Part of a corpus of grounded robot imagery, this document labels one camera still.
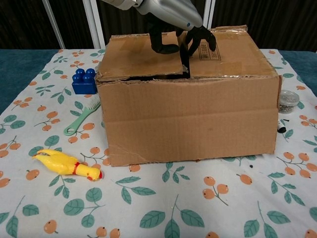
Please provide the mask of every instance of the tablecloth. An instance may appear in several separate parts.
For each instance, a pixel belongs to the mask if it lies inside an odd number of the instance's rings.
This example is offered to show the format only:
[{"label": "tablecloth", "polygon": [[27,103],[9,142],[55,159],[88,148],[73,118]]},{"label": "tablecloth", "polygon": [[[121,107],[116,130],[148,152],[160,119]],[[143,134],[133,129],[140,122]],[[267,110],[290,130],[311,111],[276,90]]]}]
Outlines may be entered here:
[{"label": "tablecloth", "polygon": [[[262,52],[300,96],[279,115],[274,155],[112,168],[101,108],[63,135],[92,98],[71,77],[105,50],[60,50],[0,116],[0,237],[316,237],[317,100],[277,50]],[[59,176],[32,160],[42,148],[105,178]]]}]

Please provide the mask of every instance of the yellow rubber chicken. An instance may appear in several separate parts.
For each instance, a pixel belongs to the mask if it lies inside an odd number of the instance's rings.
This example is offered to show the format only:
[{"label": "yellow rubber chicken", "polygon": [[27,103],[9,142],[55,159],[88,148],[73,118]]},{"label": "yellow rubber chicken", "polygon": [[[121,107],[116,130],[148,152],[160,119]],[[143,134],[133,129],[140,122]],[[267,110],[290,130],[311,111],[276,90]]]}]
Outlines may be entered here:
[{"label": "yellow rubber chicken", "polygon": [[41,161],[49,170],[59,175],[80,175],[91,181],[103,178],[103,173],[97,169],[82,165],[75,157],[65,155],[56,150],[39,150],[33,158]]}]

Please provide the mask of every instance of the cardboard box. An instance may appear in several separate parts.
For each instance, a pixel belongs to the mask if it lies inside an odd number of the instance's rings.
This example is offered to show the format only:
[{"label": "cardboard box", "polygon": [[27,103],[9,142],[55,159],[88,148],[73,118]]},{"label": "cardboard box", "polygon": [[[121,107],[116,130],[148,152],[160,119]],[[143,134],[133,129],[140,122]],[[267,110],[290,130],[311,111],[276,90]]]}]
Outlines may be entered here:
[{"label": "cardboard box", "polygon": [[96,81],[112,166],[274,153],[278,74],[245,27],[213,33],[217,50],[201,42],[190,79],[148,35],[111,38]]}]

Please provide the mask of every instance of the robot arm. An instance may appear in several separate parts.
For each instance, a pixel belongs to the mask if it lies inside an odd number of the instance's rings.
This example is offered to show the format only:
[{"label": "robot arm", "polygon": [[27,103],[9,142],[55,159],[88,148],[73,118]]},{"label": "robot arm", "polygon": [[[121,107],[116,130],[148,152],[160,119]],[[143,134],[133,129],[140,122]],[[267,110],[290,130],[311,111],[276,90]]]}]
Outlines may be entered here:
[{"label": "robot arm", "polygon": [[191,56],[198,48],[201,39],[205,39],[209,48],[215,51],[216,40],[214,35],[203,26],[203,20],[190,0],[103,0],[119,9],[127,10],[135,7],[149,22],[149,34],[152,49],[161,54],[170,54],[178,51],[177,45],[163,45],[161,33],[168,23],[180,30],[188,31],[186,43],[192,45],[188,51]]}]

